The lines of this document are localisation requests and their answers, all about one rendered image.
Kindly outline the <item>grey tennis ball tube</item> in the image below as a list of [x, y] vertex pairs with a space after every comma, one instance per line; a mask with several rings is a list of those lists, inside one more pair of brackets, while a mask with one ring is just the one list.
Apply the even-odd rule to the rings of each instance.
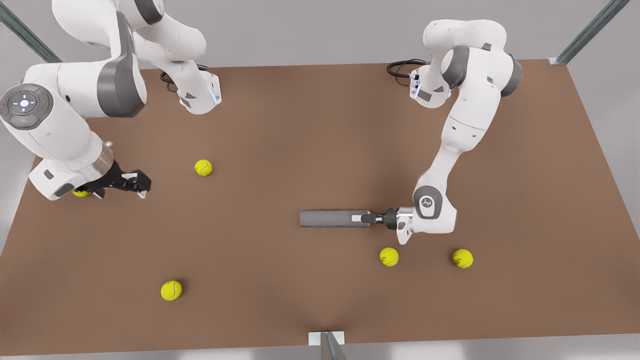
[[352, 222], [351, 216], [371, 214], [369, 210], [302, 210], [301, 228], [368, 228], [369, 223]]

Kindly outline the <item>silver frame post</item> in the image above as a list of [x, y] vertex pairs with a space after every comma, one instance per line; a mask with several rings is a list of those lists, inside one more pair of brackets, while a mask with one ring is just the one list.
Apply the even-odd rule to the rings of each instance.
[[2, 0], [0, 0], [0, 22], [45, 63], [63, 62]]
[[309, 332], [308, 345], [319, 346], [319, 360], [348, 360], [342, 346], [345, 344], [345, 332]]
[[631, 0], [609, 0], [557, 57], [547, 59], [550, 66], [567, 66]]

